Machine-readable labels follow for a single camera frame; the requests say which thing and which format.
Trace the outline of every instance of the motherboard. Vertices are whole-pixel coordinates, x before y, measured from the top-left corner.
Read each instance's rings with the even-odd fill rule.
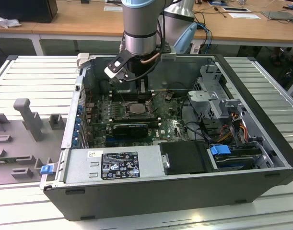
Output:
[[[92,107],[92,148],[157,145],[189,140],[180,121],[182,100],[172,93],[157,92],[140,103],[121,96],[102,95]]]

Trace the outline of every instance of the blue cable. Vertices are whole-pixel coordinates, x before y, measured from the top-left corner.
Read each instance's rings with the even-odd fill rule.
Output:
[[[207,54],[207,51],[208,51],[208,49],[209,49],[209,46],[210,46],[210,42],[211,42],[211,38],[210,38],[210,32],[209,32],[209,30],[205,27],[205,26],[203,26],[202,24],[200,24],[200,23],[197,23],[198,24],[198,26],[200,26],[200,27],[202,27],[205,31],[206,31],[206,33],[207,33],[207,37],[208,37],[208,44],[207,44],[207,47],[206,47],[206,50],[205,50],[205,54]]]

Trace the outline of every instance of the computer case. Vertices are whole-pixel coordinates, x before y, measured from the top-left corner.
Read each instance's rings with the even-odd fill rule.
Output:
[[[56,0],[0,0],[0,17],[20,22],[51,23],[57,11]]]

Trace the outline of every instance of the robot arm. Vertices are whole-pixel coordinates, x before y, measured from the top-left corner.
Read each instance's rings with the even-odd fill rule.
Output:
[[[168,45],[166,41],[175,45],[178,53],[187,49],[196,30],[192,13],[194,0],[172,1],[122,0],[126,49],[105,68],[111,79],[122,83],[147,78]],[[158,19],[160,13],[164,13],[161,20]],[[134,79],[127,79],[124,67],[134,73]]]

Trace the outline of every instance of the power supply label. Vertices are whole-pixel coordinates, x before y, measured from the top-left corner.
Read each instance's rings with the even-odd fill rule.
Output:
[[[115,180],[140,177],[137,152],[119,152],[102,154],[101,178]]]

